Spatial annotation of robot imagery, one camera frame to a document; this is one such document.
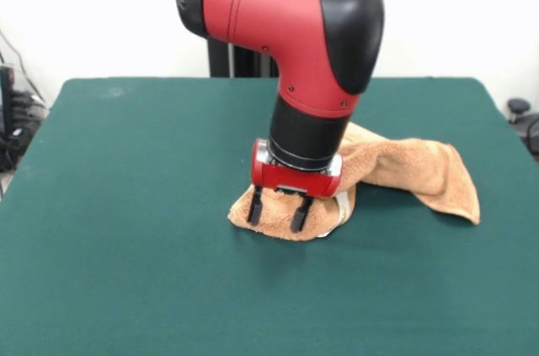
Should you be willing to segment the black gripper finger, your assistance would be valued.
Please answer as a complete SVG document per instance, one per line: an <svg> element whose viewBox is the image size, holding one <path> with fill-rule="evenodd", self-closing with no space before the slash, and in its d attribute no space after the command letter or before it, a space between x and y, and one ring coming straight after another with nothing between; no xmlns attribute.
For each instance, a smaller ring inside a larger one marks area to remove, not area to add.
<svg viewBox="0 0 539 356"><path fill-rule="evenodd" d="M255 185L253 187L253 195L250 201L249 212L247 217L248 223L259 223L262 210L262 193L263 188L261 186Z"/></svg>
<svg viewBox="0 0 539 356"><path fill-rule="evenodd" d="M291 221L292 232L300 232L303 230L308 213L312 206L312 202L313 202L313 197L310 197L310 196L302 197L302 203L299 207L296 208L296 211Z"/></svg>

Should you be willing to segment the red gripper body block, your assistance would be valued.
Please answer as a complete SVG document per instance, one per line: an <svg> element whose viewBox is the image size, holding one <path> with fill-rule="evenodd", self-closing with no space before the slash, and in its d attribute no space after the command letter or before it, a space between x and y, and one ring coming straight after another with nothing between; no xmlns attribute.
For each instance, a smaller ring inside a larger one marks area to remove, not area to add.
<svg viewBox="0 0 539 356"><path fill-rule="evenodd" d="M322 171L295 169L277 162L270 153L269 142L257 139L252 151L251 183L265 189L284 190L314 198L329 198L338 190L343 163L342 156L335 154Z"/></svg>

